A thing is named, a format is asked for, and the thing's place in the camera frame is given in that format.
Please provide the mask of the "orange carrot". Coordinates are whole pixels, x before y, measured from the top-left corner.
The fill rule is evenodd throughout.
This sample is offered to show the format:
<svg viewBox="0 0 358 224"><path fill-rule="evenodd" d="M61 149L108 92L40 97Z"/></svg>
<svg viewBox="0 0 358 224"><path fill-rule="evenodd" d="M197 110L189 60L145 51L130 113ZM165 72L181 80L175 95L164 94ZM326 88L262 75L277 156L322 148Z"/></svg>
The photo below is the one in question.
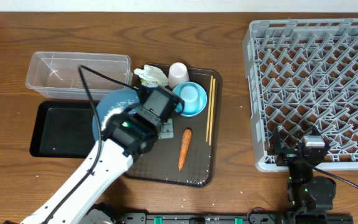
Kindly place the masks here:
<svg viewBox="0 0 358 224"><path fill-rule="evenodd" d="M178 160L178 169L181 170L185 165L186 156L190 147L190 142L192 138L192 130L185 129L181 139L180 155Z"/></svg>

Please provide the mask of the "foil snack wrapper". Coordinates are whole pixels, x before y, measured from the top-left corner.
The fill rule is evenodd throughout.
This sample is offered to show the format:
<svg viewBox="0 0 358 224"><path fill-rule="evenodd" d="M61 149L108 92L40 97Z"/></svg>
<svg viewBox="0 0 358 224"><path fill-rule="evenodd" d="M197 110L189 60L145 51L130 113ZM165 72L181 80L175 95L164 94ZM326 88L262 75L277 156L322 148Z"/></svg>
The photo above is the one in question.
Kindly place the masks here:
<svg viewBox="0 0 358 224"><path fill-rule="evenodd" d="M150 81L150 80L142 80L141 84L148 88L156 88L162 83L160 81Z"/></svg>

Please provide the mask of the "dark blue plate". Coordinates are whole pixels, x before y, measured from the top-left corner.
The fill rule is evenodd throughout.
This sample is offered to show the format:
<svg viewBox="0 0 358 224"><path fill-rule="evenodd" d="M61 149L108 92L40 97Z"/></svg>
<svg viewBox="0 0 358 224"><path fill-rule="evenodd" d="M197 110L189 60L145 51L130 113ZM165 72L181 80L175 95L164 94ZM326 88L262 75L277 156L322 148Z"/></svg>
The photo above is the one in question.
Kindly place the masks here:
<svg viewBox="0 0 358 224"><path fill-rule="evenodd" d="M108 93L96 106L101 130L103 131L106 128L107 120L111 115L123 112L134 103L139 103L135 90L123 88Z"/></svg>

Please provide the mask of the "white paper cup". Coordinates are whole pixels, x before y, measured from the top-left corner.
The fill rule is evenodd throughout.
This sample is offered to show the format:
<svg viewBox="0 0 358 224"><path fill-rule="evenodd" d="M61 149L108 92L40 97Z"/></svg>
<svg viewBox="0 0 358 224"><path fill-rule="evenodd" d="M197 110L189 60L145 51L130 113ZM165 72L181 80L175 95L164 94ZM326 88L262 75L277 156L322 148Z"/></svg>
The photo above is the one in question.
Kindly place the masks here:
<svg viewBox="0 0 358 224"><path fill-rule="evenodd" d="M168 85L174 89L177 85L190 81L188 69L184 63L173 63L169 68Z"/></svg>

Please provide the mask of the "white tissue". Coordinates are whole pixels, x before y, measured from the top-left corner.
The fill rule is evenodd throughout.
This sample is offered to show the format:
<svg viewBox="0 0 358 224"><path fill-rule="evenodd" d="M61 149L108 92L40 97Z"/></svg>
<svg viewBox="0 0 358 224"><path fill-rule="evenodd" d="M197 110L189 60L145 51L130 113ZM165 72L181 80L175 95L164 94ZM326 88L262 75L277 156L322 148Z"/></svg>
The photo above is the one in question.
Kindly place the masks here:
<svg viewBox="0 0 358 224"><path fill-rule="evenodd" d="M158 84L162 86L168 85L168 77L160 68L144 65L143 69L137 68L134 74L140 78L141 83Z"/></svg>

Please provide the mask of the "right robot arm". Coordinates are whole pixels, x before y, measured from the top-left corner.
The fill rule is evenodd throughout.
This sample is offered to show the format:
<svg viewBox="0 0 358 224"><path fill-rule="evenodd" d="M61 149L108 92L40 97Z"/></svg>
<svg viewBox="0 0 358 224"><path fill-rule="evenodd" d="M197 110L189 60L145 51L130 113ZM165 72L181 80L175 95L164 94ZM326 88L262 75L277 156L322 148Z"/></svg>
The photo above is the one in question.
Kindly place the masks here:
<svg viewBox="0 0 358 224"><path fill-rule="evenodd" d="M315 176L313 169L324 161L329 144L313 127L312 133L295 146L282 146L278 128L274 128L270 149L277 157L275 164L287 167L290 175L287 197L294 208L287 213L287 222L327 223L326 212L333 209L336 183L331 178Z"/></svg>

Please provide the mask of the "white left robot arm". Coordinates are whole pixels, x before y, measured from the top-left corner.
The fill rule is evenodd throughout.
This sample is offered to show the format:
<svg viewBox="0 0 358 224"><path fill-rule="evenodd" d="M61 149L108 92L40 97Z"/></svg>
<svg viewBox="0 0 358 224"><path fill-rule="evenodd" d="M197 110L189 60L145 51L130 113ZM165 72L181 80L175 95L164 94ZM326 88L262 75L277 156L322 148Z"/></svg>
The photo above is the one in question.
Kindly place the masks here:
<svg viewBox="0 0 358 224"><path fill-rule="evenodd" d="M133 165L114 141L96 141L69 179L22 223L79 223L101 194Z"/></svg>

